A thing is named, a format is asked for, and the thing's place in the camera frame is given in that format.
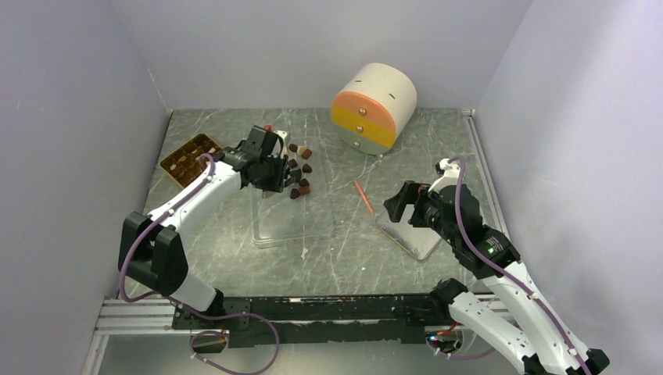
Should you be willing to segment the gold chocolate tin box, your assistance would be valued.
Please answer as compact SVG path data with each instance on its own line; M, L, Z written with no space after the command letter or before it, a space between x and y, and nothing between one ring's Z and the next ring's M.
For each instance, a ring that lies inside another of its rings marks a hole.
M210 136L197 134L164 157L159 166L178 187L184 189L204 170L199 165L201 154L215 156L220 150L220 144Z

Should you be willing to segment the black metal tongs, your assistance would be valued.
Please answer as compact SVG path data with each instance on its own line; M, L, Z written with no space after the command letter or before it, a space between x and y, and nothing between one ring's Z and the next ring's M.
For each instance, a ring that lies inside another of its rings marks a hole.
M302 170L301 169L295 169L295 170L290 170L287 173L287 176L285 178L285 184L284 186L290 187L293 184L298 184L302 178Z

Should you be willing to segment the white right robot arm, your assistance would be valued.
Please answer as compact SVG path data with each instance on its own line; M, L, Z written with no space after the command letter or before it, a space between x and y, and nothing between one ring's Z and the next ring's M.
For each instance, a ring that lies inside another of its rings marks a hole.
M407 180L384 201L389 220L437 233L454 257L504 304L513 321L492 311L460 281L443 280L428 295L437 323L459 323L499 352L520 374L600 374L611 362L562 321L529 274L507 235L485 224L478 199L464 183L466 160L442 159L431 184Z

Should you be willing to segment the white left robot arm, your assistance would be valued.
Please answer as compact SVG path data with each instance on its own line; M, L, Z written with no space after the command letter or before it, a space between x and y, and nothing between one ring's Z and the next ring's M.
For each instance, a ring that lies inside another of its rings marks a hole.
M137 302L161 295L192 309L202 327L223 318L224 294L197 277L186 249L195 227L227 198L248 186L280 193L289 172L287 152L225 148L198 158L202 173L163 205L143 215L131 213L123 222L118 258L119 295Z

